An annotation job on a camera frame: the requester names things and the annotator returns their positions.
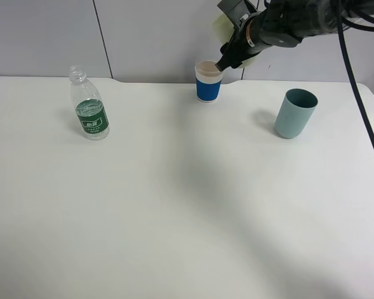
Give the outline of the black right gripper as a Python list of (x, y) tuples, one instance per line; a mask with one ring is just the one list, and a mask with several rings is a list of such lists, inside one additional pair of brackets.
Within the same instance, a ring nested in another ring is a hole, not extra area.
[(302, 42), (289, 24), (293, 8), (289, 1), (270, 1), (262, 12), (250, 1), (220, 1), (218, 8), (233, 29), (220, 49), (222, 57), (216, 62), (219, 71), (236, 69), (270, 47), (293, 48)]

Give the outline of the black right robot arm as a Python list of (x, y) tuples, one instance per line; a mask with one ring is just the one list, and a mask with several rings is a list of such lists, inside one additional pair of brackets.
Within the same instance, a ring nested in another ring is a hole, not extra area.
[(294, 48), (308, 37), (354, 28), (374, 32), (374, 1), (265, 1), (258, 11), (250, 1), (221, 1), (231, 23), (216, 63), (220, 71), (239, 68), (270, 47)]

